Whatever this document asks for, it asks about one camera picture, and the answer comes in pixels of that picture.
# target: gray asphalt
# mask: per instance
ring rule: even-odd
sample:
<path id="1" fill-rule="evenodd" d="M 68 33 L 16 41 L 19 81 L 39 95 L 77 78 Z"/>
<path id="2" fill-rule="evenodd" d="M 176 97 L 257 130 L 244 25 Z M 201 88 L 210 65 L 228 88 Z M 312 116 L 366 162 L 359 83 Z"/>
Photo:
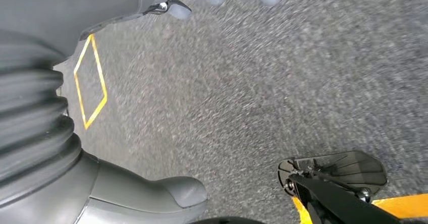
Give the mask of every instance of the gray asphalt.
<path id="1" fill-rule="evenodd" d="M 188 5 L 187 22 L 148 15 L 96 33 L 108 102 L 87 131 L 83 44 L 57 67 L 85 150 L 151 180 L 196 177 L 204 216 L 268 224 L 299 222 L 276 176 L 292 156 L 360 149 L 388 170 L 378 198 L 428 192 L 428 0 Z M 78 75 L 89 115 L 94 59 Z"/>

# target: yellow frame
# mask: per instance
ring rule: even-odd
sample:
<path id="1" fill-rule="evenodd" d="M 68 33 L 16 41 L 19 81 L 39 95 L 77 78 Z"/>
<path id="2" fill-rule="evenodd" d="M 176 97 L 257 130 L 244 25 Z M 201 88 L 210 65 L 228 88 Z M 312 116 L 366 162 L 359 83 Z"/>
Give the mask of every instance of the yellow frame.
<path id="1" fill-rule="evenodd" d="M 83 108 L 83 100 L 82 100 L 82 95 L 80 93 L 79 80 L 77 79 L 77 71 L 79 70 L 80 64 L 82 63 L 83 56 L 85 56 L 86 50 L 88 49 L 90 42 L 91 42 L 91 45 L 92 45 L 92 48 L 94 51 L 96 68 L 98 70 L 99 80 L 101 81 L 101 87 L 102 87 L 102 91 L 104 93 L 104 97 L 102 98 L 102 100 L 98 104 L 98 106 L 96 107 L 95 111 L 89 117 L 89 120 L 86 121 L 85 109 Z M 85 129 L 88 130 L 89 126 L 92 124 L 92 122 L 98 116 L 101 109 L 107 103 L 107 89 L 105 87 L 104 76 L 102 75 L 101 63 L 99 62 L 98 51 L 96 49 L 95 37 L 93 34 L 89 35 L 88 39 L 85 42 L 85 46 L 83 47 L 83 50 L 80 53 L 79 61 L 77 62 L 76 67 L 74 68 L 74 80 L 76 81 L 77 96 L 79 97 L 80 110 L 82 111 L 83 125 L 84 125 Z"/>

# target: yellow painted line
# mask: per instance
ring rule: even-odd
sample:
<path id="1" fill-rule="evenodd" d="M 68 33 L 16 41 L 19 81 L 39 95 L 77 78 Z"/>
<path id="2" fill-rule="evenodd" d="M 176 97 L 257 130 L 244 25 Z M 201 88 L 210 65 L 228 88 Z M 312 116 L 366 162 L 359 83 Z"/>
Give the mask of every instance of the yellow painted line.
<path id="1" fill-rule="evenodd" d="M 373 205 L 398 218 L 418 218 L 428 216 L 428 194 L 374 200 Z"/>
<path id="2" fill-rule="evenodd" d="M 91 43 L 92 49 L 94 51 L 96 68 L 98 70 L 98 76 L 99 76 L 99 80 L 101 82 L 101 87 L 102 87 L 102 92 L 104 94 L 104 97 L 102 98 L 102 100 L 98 104 L 98 106 L 96 107 L 95 111 L 91 114 L 88 121 L 86 121 L 85 109 L 83 107 L 82 94 L 80 93 L 79 80 L 77 79 L 77 71 L 79 70 L 80 64 L 82 63 L 82 59 L 85 56 L 86 50 L 88 49 L 88 46 L 89 46 L 89 43 Z M 84 125 L 85 129 L 87 130 L 89 128 L 89 126 L 92 124 L 92 122 L 95 120 L 95 118 L 98 116 L 101 109 L 107 103 L 107 88 L 105 87 L 104 76 L 102 74 L 101 63 L 99 62 L 98 50 L 96 49 L 96 43 L 95 43 L 94 35 L 89 35 L 88 39 L 86 39 L 85 45 L 83 46 L 83 50 L 80 53 L 79 61 L 77 62 L 76 67 L 74 68 L 74 80 L 76 81 L 77 96 L 79 97 L 80 110 L 82 111 L 83 125 Z"/>
<path id="3" fill-rule="evenodd" d="M 300 215 L 300 224 L 312 224 L 310 215 L 297 197 L 292 197 Z M 374 200 L 373 205 L 400 218 L 418 218 L 428 216 L 428 194 Z"/>

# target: yellow road marking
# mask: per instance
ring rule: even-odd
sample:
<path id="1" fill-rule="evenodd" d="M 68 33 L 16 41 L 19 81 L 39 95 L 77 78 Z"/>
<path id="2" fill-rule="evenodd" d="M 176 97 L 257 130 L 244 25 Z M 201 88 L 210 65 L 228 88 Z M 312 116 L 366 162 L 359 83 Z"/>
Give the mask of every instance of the yellow road marking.
<path id="1" fill-rule="evenodd" d="M 83 56 L 85 56 L 86 50 L 88 49 L 88 46 L 89 46 L 89 43 L 91 43 L 93 51 L 94 51 L 96 68 L 98 70 L 98 76 L 99 76 L 99 80 L 101 82 L 101 87 L 102 87 L 102 91 L 104 93 L 104 97 L 102 98 L 102 100 L 98 104 L 98 106 L 96 107 L 95 111 L 89 117 L 89 120 L 86 121 L 85 109 L 83 107 L 82 94 L 80 93 L 79 80 L 77 79 L 77 71 L 79 70 L 80 64 L 82 63 Z M 104 76 L 102 75 L 102 68 L 101 68 L 101 63 L 99 62 L 98 50 L 96 49 L 94 35 L 89 35 L 88 39 L 86 39 L 83 50 L 80 53 L 79 61 L 77 62 L 76 67 L 74 68 L 74 80 L 76 81 L 77 96 L 79 97 L 80 110 L 82 111 L 83 125 L 84 125 L 85 129 L 87 130 L 89 128 L 89 126 L 92 124 L 92 122 L 95 120 L 95 118 L 98 116 L 101 109 L 107 103 L 107 89 L 105 87 Z"/>
<path id="2" fill-rule="evenodd" d="M 296 197 L 292 199 L 300 215 L 300 224 L 312 224 L 302 202 Z M 374 200 L 372 204 L 401 219 L 428 216 L 428 194 Z"/>

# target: asphalt road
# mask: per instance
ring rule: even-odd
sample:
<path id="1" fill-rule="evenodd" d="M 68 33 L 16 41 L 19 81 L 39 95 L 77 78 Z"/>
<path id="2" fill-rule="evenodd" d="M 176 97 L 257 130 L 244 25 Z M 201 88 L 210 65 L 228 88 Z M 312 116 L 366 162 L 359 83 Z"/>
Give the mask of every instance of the asphalt road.
<path id="1" fill-rule="evenodd" d="M 298 223 L 276 176 L 292 156 L 360 149 L 388 170 L 379 198 L 428 192 L 428 0 L 188 5 L 187 22 L 96 33 L 108 101 L 88 130 L 73 78 L 83 44 L 57 67 L 85 150 L 151 180 L 196 177 L 205 216 L 268 224 Z M 93 56 L 78 77 L 89 115 L 102 99 Z"/>

